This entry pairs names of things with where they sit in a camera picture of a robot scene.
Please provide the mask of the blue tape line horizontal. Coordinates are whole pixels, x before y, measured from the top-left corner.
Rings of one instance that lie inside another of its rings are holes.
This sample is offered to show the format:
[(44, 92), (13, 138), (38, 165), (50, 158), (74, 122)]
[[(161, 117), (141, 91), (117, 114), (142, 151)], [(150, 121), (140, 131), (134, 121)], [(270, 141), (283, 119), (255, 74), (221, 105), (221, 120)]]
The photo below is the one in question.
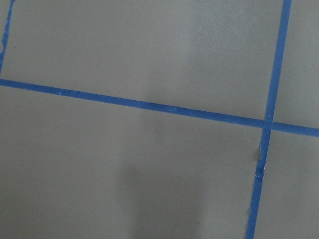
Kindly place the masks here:
[(1, 79), (0, 85), (4, 87), (11, 87), (17, 88), (21, 90), (28, 90), (28, 91), (35, 91), (41, 92), (46, 94), (53, 94), (59, 95), (64, 97), (71, 97), (89, 101), (96, 101), (114, 105), (120, 105), (125, 107), (131, 108), (138, 108), (143, 110), (150, 110), (150, 111), (157, 111), (162, 113), (168, 114), (175, 114), (199, 119), (206, 119), (206, 120), (214, 120), (214, 121), (221, 121), (226, 123), (238, 124), (238, 125), (245, 125), (250, 127), (262, 128), (264, 121), (261, 119), (253, 119), (247, 117), (240, 117), (235, 115), (228, 115), (222, 113), (215, 113), (215, 112), (208, 112), (208, 111), (201, 111), (177, 106), (170, 106), (170, 105), (163, 105), (157, 103), (150, 103), (145, 101), (137, 101), (101, 94), (94, 94), (76, 90), (69, 90), (63, 88), (56, 88), (51, 86), (44, 86), (44, 85), (37, 85), (25, 82), (18, 82), (12, 80)]

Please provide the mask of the blue tape line vertical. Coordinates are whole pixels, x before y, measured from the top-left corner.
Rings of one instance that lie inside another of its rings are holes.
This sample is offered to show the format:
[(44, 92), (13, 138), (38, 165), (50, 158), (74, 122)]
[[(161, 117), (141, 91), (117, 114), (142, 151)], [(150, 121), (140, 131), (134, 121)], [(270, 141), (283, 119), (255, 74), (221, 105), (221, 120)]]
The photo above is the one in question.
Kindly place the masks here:
[(263, 180), (265, 175), (265, 167), (267, 162), (267, 155), (271, 139), (272, 125), (274, 120), (274, 113), (277, 102), (277, 95), (279, 89), (279, 82), (281, 77), (282, 63), (285, 52), (286, 38), (289, 26), (290, 12), (292, 1), (282, 1), (282, 9), (280, 16), (280, 23), (276, 41), (275, 55), (268, 90), (268, 97), (266, 102), (266, 109), (264, 115), (264, 122), (262, 127), (262, 134), (259, 145), (260, 158), (256, 164), (254, 184), (249, 208), (249, 217), (247, 221), (247, 228), (245, 233), (246, 239), (253, 239), (255, 236), (255, 229), (257, 224), (258, 210), (262, 194)]

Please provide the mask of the blue tape line corner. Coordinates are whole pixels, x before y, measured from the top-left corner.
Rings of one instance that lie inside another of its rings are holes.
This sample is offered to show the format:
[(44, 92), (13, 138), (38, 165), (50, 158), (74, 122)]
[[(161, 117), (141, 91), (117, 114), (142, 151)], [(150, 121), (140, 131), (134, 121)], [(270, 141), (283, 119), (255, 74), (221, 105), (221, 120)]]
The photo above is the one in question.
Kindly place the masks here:
[(2, 71), (3, 62), (4, 62), (4, 58), (5, 58), (5, 53), (6, 53), (6, 48), (7, 48), (7, 43), (8, 43), (8, 39), (9, 39), (10, 23), (11, 23), (11, 17), (12, 17), (14, 3), (15, 3), (15, 0), (10, 1), (8, 14), (7, 14), (7, 18), (6, 18), (6, 22), (5, 22), (5, 26), (4, 26), (3, 36), (2, 36), (2, 40), (1, 40), (2, 50), (0, 52), (0, 71)]

